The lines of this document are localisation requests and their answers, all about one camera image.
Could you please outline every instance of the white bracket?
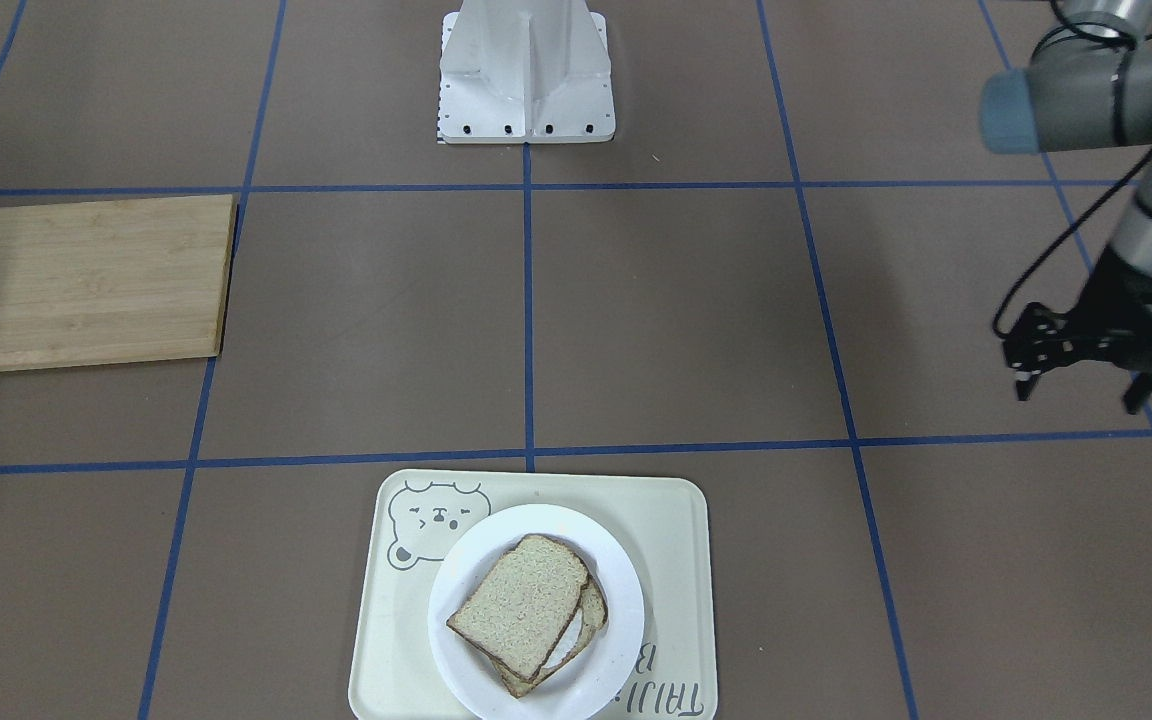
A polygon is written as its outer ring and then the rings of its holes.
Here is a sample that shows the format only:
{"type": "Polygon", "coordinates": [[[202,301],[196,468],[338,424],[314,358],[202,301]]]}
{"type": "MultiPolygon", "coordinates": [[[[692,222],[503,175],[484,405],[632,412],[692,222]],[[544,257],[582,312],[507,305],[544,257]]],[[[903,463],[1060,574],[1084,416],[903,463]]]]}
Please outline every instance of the white bracket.
{"type": "Polygon", "coordinates": [[[616,132],[607,20],[585,0],[465,0],[444,18],[438,138],[604,142],[616,132]]]}

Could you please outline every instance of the white tray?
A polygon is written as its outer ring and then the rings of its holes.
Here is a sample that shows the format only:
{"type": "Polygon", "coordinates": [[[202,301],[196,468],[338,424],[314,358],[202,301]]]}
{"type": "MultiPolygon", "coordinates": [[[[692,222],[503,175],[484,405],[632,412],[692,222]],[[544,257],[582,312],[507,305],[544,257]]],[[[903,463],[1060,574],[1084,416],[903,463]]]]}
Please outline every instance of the white tray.
{"type": "Polygon", "coordinates": [[[349,670],[353,713],[361,720],[473,717],[434,666],[425,629],[429,591],[439,562],[465,529],[492,511],[536,502],[571,507],[607,528],[643,583],[639,660],[621,694],[594,719],[712,720],[718,666],[708,515],[699,488],[677,478],[449,470],[397,471],[376,497],[349,670]],[[445,510],[435,515],[439,507],[445,510]],[[438,535],[426,528],[438,528],[438,535]]]}

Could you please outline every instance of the blue grid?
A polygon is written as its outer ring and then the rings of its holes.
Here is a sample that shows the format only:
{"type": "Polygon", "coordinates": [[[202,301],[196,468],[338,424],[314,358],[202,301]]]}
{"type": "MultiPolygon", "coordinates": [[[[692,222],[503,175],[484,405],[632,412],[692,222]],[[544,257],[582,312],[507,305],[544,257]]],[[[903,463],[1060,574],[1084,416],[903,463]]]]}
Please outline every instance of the blue grid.
{"type": "MultiPolygon", "coordinates": [[[[978,445],[978,444],[1016,444],[1016,442],[1055,442],[1055,441],[1100,441],[1100,439],[1121,438],[1152,438],[1152,409],[1146,407],[1149,429],[1120,429],[1120,430],[1075,430],[1075,432],[1048,432],[1048,433],[993,433],[993,434],[955,434],[955,435],[910,435],[910,437],[858,437],[855,419],[851,411],[851,402],[847,395],[847,384],[844,364],[838,351],[838,341],[833,323],[829,314],[829,302],[824,286],[823,273],[820,273],[817,250],[814,250],[814,237],[812,233],[812,219],[806,204],[805,190],[809,188],[881,188],[881,187],[1051,187],[1056,192],[1061,210],[1064,211],[1066,219],[1073,222],[1074,213],[1070,211],[1069,202],[1064,196],[1067,187],[1108,187],[1114,183],[1114,179],[1061,179],[1058,176],[1051,159],[1043,154],[1044,168],[1047,179],[967,179],[967,181],[804,181],[799,175],[799,166],[794,149],[794,136],[790,128],[790,115],[785,104],[783,90],[780,81],[780,73],[776,69],[776,55],[771,40],[767,13],[763,0],[755,0],[758,8],[759,23],[763,32],[765,53],[767,53],[768,69],[771,70],[773,92],[776,96],[776,108],[780,111],[781,127],[785,136],[786,154],[791,169],[791,181],[770,182],[624,182],[624,183],[535,183],[531,180],[531,149],[522,147],[522,182],[521,183],[461,183],[461,184],[253,184],[252,179],[256,169],[256,160],[260,150],[262,128],[264,127],[265,109],[270,100],[270,88],[273,83],[274,71],[278,61],[278,50],[280,38],[282,38],[283,20],[287,13],[287,0],[279,0],[278,15],[274,24],[274,35],[270,43],[270,59],[266,65],[264,86],[259,108],[257,108],[252,141],[247,158],[247,172],[244,172],[241,185],[167,185],[167,187],[82,187],[82,188],[0,188],[0,197],[33,197],[33,196],[100,196],[100,195],[194,195],[194,194],[237,194],[238,214],[236,219],[236,234],[234,234],[233,251],[237,253],[238,242],[242,237],[243,219],[247,217],[247,206],[250,196],[253,194],[301,194],[301,192],[463,192],[463,191],[500,191],[522,192],[524,199],[524,306],[525,306],[525,447],[521,448],[494,448],[494,450],[437,450],[437,452],[374,452],[374,454],[348,454],[348,455],[310,455],[310,456],[262,456],[262,457],[218,457],[200,458],[202,432],[206,423],[207,404],[211,395],[212,378],[215,377],[215,359],[207,359],[204,379],[202,379],[200,395],[195,416],[195,427],[189,444],[189,454],[184,460],[141,460],[141,461],[114,461],[114,462],[56,462],[55,464],[17,464],[0,465],[0,475],[17,473],[99,473],[100,471],[120,470],[183,470],[184,477],[182,488],[180,488],[177,516],[173,528],[172,546],[168,552],[168,563],[164,575],[162,591],[159,602],[159,611],[156,616],[154,637],[152,637],[150,655],[145,674],[145,684],[142,688],[139,720],[147,720],[154,683],[157,665],[161,657],[162,638],[166,632],[166,621],[170,608],[172,591],[177,569],[180,546],[184,538],[185,520],[189,509],[189,497],[192,493],[194,478],[197,469],[200,468],[262,468],[262,467],[300,467],[300,465],[342,465],[342,464],[370,464],[370,462],[434,462],[452,460],[479,460],[479,458],[522,458],[526,462],[526,470],[535,470],[536,457],[559,457],[559,456],[590,456],[590,455],[645,455],[645,454],[690,454],[690,452],[751,452],[751,450],[823,450],[823,448],[849,448],[858,480],[861,502],[864,506],[865,520],[867,520],[870,543],[874,553],[874,564],[879,584],[882,588],[882,600],[887,609],[888,626],[890,627],[892,646],[895,651],[897,666],[900,669],[901,684],[905,694],[905,710],[910,720],[918,719],[918,703],[914,694],[914,682],[910,679],[908,661],[905,660],[904,644],[901,641],[900,621],[896,613],[895,593],[892,591],[890,578],[886,569],[886,560],[882,554],[882,539],[879,533],[877,511],[874,510],[872,498],[870,498],[867,476],[865,475],[863,448],[865,447],[901,447],[901,446],[942,446],[942,445],[978,445]],[[785,188],[794,190],[797,205],[799,205],[799,220],[803,223],[803,232],[806,242],[806,250],[812,272],[814,287],[823,314],[824,331],[826,331],[829,356],[835,370],[835,381],[842,415],[846,419],[847,438],[806,439],[806,441],[748,441],[748,442],[712,442],[712,444],[659,444],[659,445],[613,445],[613,446],[563,446],[563,447],[538,447],[535,442],[535,327],[532,327],[532,194],[545,191],[586,191],[586,190],[763,190],[763,188],[785,188]]],[[[991,17],[988,6],[984,0],[977,0],[984,22],[990,30],[993,41],[996,45],[998,55],[1005,68],[1010,69],[1011,63],[1001,37],[998,36],[995,23],[991,17]]],[[[17,9],[13,14],[8,35],[3,40],[0,51],[0,74],[6,60],[10,54],[15,35],[17,35],[20,22],[26,0],[18,0],[17,9]]],[[[1084,263],[1091,268],[1091,256],[1084,245],[1083,237],[1075,234],[1076,247],[1084,263]]]]}

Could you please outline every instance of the white plate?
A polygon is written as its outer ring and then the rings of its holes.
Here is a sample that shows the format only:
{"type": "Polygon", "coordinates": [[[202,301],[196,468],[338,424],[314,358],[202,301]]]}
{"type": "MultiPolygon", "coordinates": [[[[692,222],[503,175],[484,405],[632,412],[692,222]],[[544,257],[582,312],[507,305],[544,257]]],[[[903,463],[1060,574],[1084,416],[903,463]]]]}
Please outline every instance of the white plate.
{"type": "Polygon", "coordinates": [[[626,548],[602,525],[556,505],[521,505],[488,515],[452,547],[429,598],[429,644],[444,682],[488,720],[585,720],[620,692],[643,643],[643,588],[626,548]],[[541,533],[576,551],[607,598],[607,626],[535,691],[511,697],[486,657],[447,626],[492,564],[522,537],[541,533]]]}

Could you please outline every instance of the bear face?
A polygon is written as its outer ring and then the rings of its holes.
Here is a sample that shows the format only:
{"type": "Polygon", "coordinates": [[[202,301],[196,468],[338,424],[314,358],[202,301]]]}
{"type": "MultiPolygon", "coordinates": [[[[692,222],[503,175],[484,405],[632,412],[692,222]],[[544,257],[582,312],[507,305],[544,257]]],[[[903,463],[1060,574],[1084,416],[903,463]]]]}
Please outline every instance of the bear face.
{"type": "Polygon", "coordinates": [[[389,500],[389,564],[407,570],[422,560],[444,560],[470,526],[492,514],[480,486],[404,482],[389,500]]]}

